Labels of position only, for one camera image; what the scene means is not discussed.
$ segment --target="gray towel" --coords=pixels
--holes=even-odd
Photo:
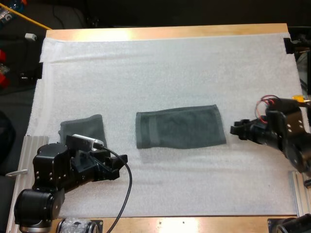
[[[73,134],[80,134],[86,137],[96,138],[103,141],[105,147],[107,146],[102,115],[96,114],[88,118],[78,120],[68,120],[60,123],[60,143],[65,144],[66,136]]]
[[[138,149],[190,149],[225,143],[223,124],[216,105],[136,114]]]

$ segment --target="wooden board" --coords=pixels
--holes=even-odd
[[[285,23],[158,28],[47,30],[46,37],[66,41],[130,41],[198,36],[287,33]]]
[[[207,216],[207,217],[124,217],[113,233],[268,233],[268,218],[293,216]],[[114,218],[93,218],[104,222],[106,233]],[[53,222],[51,233],[56,232],[61,219]]]
[[[166,39],[200,36],[287,33],[286,24],[245,24],[158,28],[114,28],[50,30],[46,37],[65,41],[99,42]],[[196,216],[196,217],[125,217],[117,223],[114,233],[267,233],[268,218],[293,216]],[[104,221],[104,233],[114,218]],[[51,232],[56,231],[57,219]]]

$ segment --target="wooden table edge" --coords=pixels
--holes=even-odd
[[[201,36],[287,33],[286,23],[147,28],[48,30],[47,38],[75,42],[131,41]]]

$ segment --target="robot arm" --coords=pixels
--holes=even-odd
[[[102,142],[81,135],[67,136],[66,144],[40,147],[33,159],[35,183],[15,203],[15,223],[23,233],[47,233],[58,217],[65,193],[90,181],[115,180],[127,155],[111,157],[98,150]]]
[[[266,116],[234,122],[230,133],[278,149],[299,172],[311,173],[311,134],[304,129],[299,108],[309,105],[289,99],[270,100]]]

